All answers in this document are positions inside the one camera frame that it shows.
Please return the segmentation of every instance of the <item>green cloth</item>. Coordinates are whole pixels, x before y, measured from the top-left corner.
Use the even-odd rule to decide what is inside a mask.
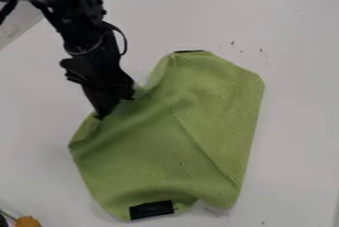
[[[175,212],[198,199],[236,202],[264,84],[209,52],[164,57],[103,121],[82,124],[70,152],[95,200],[130,220],[129,208],[171,200]]]

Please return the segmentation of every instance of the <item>black cable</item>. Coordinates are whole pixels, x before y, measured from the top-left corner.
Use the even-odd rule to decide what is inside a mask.
[[[9,2],[0,11],[0,25],[5,21],[7,16],[17,7],[18,0],[9,0]]]
[[[3,215],[0,214],[0,227],[8,227],[8,223]]]

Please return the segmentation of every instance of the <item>table surface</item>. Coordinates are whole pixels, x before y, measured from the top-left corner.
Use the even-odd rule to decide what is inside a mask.
[[[339,0],[104,1],[107,21],[128,36],[123,66],[137,81],[169,52],[205,49],[257,72],[267,87],[235,207],[198,203],[136,226],[333,226]],[[46,226],[122,226],[90,197],[68,153],[91,107],[64,79],[65,57],[46,21],[0,53],[0,201]]]

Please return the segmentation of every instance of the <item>microfiber towel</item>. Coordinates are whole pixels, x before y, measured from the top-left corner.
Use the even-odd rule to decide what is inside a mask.
[[[88,117],[69,145],[95,200],[125,220],[228,208],[248,162],[264,84],[209,52],[173,53],[133,101]]]

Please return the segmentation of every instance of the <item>orange object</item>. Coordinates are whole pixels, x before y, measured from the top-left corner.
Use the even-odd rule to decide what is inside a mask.
[[[16,221],[15,227],[42,227],[42,225],[32,216],[24,216]]]

